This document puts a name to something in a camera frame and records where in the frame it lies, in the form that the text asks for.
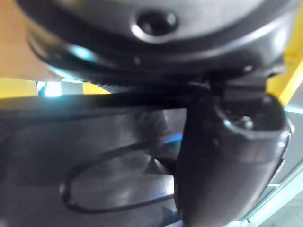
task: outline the black plastic part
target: black plastic part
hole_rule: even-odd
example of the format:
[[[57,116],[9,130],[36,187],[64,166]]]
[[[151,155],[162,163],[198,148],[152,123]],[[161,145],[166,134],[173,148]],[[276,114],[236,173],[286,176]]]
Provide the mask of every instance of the black plastic part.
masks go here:
[[[1,99],[1,224],[10,227],[155,227],[177,221],[173,199],[144,204],[140,209],[90,215],[67,208],[59,192],[66,173],[85,160],[96,157],[103,160],[102,154],[107,150],[148,138],[152,143],[141,147],[143,153],[167,158],[178,153],[177,147],[157,146],[157,154],[145,149],[155,146],[157,138],[182,132],[185,115],[178,114],[179,110],[167,110],[172,111],[170,117],[159,121],[161,116],[164,119],[162,108],[174,105],[172,99],[165,99],[165,95],[143,94]],[[99,188],[100,183],[85,186],[82,193],[87,194],[92,188]]]
[[[27,15],[28,31],[34,37],[30,44],[43,61],[70,77],[109,85],[122,84],[131,77],[142,85],[153,79],[163,83],[194,81],[217,69],[243,74],[247,66],[269,66],[286,46],[298,6],[296,0],[266,1],[225,29],[149,44],[96,28],[49,0],[18,0],[18,4]],[[149,10],[144,5],[140,8],[138,13]],[[84,48],[92,58],[76,56],[73,48]],[[104,81],[109,77],[112,83]]]
[[[184,226],[240,220],[271,180],[289,138],[284,110],[272,96],[189,108],[175,178]]]

